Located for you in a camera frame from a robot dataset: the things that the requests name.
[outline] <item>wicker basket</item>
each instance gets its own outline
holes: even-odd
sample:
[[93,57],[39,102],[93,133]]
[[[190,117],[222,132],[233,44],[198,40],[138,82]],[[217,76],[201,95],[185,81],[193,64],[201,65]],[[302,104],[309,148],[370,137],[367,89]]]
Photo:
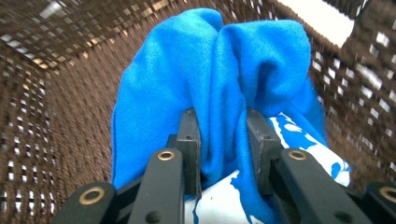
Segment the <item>wicker basket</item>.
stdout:
[[[328,141],[352,165],[352,188],[395,182],[396,3],[328,2],[355,20],[340,49],[304,24]],[[226,23],[303,22],[276,0],[0,6],[0,223],[48,223],[76,188],[110,180],[109,124],[120,75],[155,24],[194,7],[215,8]]]

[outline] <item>blue towel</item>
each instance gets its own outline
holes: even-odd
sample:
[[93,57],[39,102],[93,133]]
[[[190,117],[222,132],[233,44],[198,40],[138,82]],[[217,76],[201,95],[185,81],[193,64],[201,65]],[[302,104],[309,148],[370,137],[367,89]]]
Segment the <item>blue towel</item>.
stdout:
[[267,118],[283,112],[326,146],[323,111],[307,77],[309,63],[309,41],[296,21],[223,26],[217,11],[200,8],[162,22],[121,79],[112,120],[114,185],[120,188],[141,176],[150,154],[177,133],[181,112],[194,107],[203,188],[239,170],[232,184],[247,220],[275,223],[254,182],[247,107]]

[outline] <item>white surface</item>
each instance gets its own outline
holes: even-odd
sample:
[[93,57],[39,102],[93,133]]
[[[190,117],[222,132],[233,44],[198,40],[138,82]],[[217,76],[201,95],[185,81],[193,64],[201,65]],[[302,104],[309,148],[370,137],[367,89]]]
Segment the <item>white surface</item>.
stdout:
[[352,32],[354,21],[321,0],[278,1],[290,7],[301,19],[339,48],[343,46]]

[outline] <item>blue cloth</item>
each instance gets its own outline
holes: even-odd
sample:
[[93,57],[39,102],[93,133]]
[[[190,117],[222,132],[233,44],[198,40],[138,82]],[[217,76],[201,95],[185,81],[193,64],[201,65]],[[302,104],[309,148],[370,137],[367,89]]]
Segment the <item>blue cloth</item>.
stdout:
[[290,116],[321,144],[323,112],[307,71],[310,45],[295,21],[223,26],[220,14],[194,9],[156,26],[125,70],[112,120],[116,188],[141,176],[149,156],[177,133],[194,107],[202,137],[203,187],[239,170],[232,184],[247,215],[275,223],[253,178],[247,107]]

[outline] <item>laundry basket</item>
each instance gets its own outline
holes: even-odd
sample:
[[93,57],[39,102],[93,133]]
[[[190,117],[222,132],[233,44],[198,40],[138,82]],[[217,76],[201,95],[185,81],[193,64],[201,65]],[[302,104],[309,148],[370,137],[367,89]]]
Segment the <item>laundry basket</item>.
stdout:
[[396,3],[327,2],[355,21],[341,48],[276,0],[2,0],[0,223],[49,223],[76,188],[110,181],[120,75],[155,24],[195,7],[217,9],[225,23],[302,22],[328,142],[352,167],[350,187],[395,182]]

